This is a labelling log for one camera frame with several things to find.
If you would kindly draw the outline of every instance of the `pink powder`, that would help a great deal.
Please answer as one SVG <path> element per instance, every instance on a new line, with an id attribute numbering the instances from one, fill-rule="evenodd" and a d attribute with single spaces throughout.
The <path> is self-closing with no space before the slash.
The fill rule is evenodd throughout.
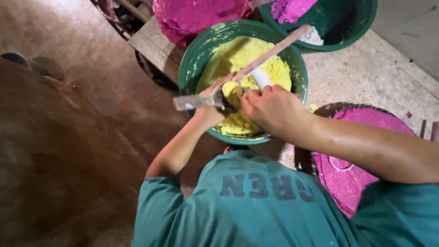
<path id="1" fill-rule="evenodd" d="M 271 15 L 278 23 L 294 23 L 304 15 L 317 0 L 277 0 L 271 5 Z"/>
<path id="2" fill-rule="evenodd" d="M 371 108 L 337 112 L 334 119 L 370 124 L 415 135 L 402 120 Z M 352 217 L 360 202 L 361 192 L 368 184 L 376 182 L 378 178 L 355 165 L 348 171 L 339 171 L 329 163 L 328 156 L 324 154 L 314 153 L 313 157 L 322 185 L 328 190 L 343 213 L 347 217 Z M 350 166 L 349 162 L 334 157 L 331 158 L 331 161 L 339 169 L 346 169 Z"/>
<path id="3" fill-rule="evenodd" d="M 187 47 L 205 29 L 247 18 L 250 0 L 154 0 L 153 10 L 168 39 Z"/>

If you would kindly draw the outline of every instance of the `green plastic basin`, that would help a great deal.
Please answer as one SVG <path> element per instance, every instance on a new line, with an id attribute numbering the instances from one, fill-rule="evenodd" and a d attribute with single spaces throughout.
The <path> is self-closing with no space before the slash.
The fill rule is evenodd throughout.
<path id="1" fill-rule="evenodd" d="M 279 24 L 271 16 L 271 5 L 259 8 L 263 21 L 284 37 L 304 24 L 316 27 L 323 45 L 299 40 L 293 43 L 302 50 L 314 52 L 336 51 L 353 44 L 371 27 L 378 7 L 377 0 L 318 0 L 295 23 Z"/>
<path id="2" fill-rule="evenodd" d="M 212 49 L 239 36 L 255 37 L 274 44 L 283 40 L 283 36 L 274 32 L 268 25 L 251 20 L 228 21 L 205 30 L 184 53 L 178 75 L 180 94 L 195 94 L 203 70 L 213 56 Z M 291 91 L 300 93 L 302 102 L 305 103 L 308 92 L 308 74 L 300 52 L 291 45 L 278 55 L 290 67 Z M 210 129 L 207 132 L 221 141 L 234 145 L 252 145 L 270 140 L 267 134 L 250 138 L 231 138 L 220 134 L 215 129 Z"/>

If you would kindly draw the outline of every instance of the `pink pigment pile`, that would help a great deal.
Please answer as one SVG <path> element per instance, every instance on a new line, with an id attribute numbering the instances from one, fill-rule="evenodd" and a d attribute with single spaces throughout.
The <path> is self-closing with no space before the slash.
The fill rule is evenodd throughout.
<path id="1" fill-rule="evenodd" d="M 271 15 L 278 23 L 294 23 L 304 15 L 317 0 L 277 0 L 271 5 Z"/>
<path id="2" fill-rule="evenodd" d="M 402 120 L 371 108 L 354 108 L 337 112 L 334 119 L 370 124 L 415 135 Z M 314 153 L 313 158 L 319 171 L 320 182 L 343 213 L 347 217 L 352 217 L 360 202 L 361 192 L 378 178 L 355 165 L 347 171 L 339 171 L 330 164 L 328 156 L 324 154 Z M 342 170 L 350 166 L 349 162 L 334 157 L 331 161 L 334 166 Z"/>
<path id="3" fill-rule="evenodd" d="M 168 39 L 187 47 L 195 37 L 218 23 L 247 18 L 250 0 L 154 0 L 153 10 Z"/>

